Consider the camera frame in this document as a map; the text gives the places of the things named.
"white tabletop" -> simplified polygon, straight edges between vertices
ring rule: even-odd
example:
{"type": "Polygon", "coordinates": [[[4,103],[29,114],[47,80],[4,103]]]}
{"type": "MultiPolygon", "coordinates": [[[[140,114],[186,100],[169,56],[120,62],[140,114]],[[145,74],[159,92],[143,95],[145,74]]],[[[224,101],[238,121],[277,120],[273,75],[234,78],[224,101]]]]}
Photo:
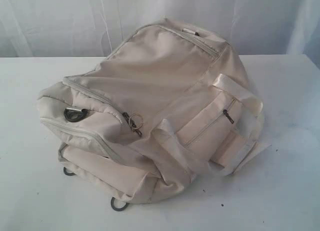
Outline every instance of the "white tabletop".
{"type": "Polygon", "coordinates": [[[320,70],[306,56],[241,56],[264,102],[269,148],[236,175],[202,176],[174,198],[123,212],[63,174],[60,142],[36,109],[41,89],[102,59],[0,58],[1,231],[320,230],[320,70]]]}

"white table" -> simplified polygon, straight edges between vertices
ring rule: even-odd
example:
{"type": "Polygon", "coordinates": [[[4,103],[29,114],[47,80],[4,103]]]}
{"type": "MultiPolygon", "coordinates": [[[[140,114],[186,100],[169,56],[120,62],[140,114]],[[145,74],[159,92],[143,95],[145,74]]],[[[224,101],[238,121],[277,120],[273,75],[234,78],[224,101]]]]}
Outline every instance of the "white table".
{"type": "Polygon", "coordinates": [[[1,231],[320,230],[320,70],[306,56],[241,56],[264,102],[261,141],[272,146],[234,176],[203,176],[177,197],[124,212],[63,174],[60,142],[35,104],[41,89],[102,59],[0,58],[1,231]]]}

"beige backpack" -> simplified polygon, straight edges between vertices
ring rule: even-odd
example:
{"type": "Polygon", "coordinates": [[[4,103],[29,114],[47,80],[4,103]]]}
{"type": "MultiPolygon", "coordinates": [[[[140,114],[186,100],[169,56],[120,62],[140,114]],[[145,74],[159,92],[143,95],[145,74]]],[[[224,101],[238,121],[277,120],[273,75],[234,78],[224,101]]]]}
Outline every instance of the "beige backpack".
{"type": "Polygon", "coordinates": [[[59,161],[126,203],[182,192],[198,174],[225,176],[263,147],[262,102],[224,39],[169,19],[139,28],[94,70],[37,101],[62,140],[59,161]]]}

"cream nylon backpack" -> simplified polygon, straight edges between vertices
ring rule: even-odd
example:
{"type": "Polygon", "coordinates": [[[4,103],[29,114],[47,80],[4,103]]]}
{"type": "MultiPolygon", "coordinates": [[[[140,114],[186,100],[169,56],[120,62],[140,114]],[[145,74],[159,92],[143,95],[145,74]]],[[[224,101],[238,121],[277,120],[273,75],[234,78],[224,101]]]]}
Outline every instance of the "cream nylon backpack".
{"type": "Polygon", "coordinates": [[[198,174],[231,174],[263,150],[263,104],[248,87],[224,39],[165,19],[138,29],[94,70],[43,90],[37,106],[62,140],[65,174],[124,202],[152,203],[198,174]]]}

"white backdrop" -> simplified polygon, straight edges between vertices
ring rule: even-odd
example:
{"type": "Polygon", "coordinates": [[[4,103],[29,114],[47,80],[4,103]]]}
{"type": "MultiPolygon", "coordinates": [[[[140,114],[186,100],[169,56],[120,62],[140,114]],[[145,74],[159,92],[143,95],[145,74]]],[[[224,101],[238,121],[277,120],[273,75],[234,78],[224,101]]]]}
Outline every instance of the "white backdrop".
{"type": "Polygon", "coordinates": [[[320,0],[0,0],[0,57],[107,56],[136,28],[173,18],[239,54],[307,54],[320,66],[320,0]]]}

